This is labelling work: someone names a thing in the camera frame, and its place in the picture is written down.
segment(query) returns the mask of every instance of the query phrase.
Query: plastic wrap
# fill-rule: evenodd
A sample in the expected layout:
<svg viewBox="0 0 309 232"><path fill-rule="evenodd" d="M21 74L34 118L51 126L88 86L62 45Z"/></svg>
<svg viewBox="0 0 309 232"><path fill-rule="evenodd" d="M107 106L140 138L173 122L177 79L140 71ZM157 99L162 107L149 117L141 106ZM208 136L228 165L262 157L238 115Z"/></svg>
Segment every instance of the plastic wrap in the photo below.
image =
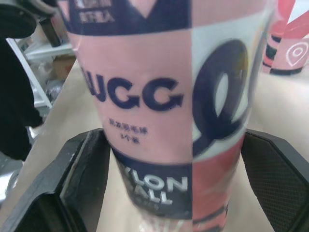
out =
<svg viewBox="0 0 309 232"><path fill-rule="evenodd" d="M221 231L269 1L58 3L140 231Z"/></svg>
<svg viewBox="0 0 309 232"><path fill-rule="evenodd" d="M46 95L50 101L54 102L60 94L65 80L48 81L46 86Z"/></svg>

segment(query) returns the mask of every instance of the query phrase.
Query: cardboard surface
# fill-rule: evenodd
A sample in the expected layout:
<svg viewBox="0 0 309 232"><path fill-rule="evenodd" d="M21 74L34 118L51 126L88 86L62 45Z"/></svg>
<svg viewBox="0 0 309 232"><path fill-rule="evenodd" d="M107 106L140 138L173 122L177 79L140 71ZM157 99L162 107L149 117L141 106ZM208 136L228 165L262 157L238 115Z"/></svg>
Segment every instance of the cardboard surface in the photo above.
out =
<svg viewBox="0 0 309 232"><path fill-rule="evenodd" d="M68 77L75 61L76 57L69 55L59 56L54 59L54 68L58 80L65 80Z"/></svg>

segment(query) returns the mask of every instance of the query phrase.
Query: pink tube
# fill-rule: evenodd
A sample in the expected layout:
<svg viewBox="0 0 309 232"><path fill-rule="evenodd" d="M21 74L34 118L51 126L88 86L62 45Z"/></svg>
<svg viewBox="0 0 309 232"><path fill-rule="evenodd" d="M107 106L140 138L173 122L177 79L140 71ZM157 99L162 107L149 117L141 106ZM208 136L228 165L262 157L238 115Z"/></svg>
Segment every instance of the pink tube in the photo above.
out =
<svg viewBox="0 0 309 232"><path fill-rule="evenodd" d="M218 232L267 0L60 0L141 231Z"/></svg>

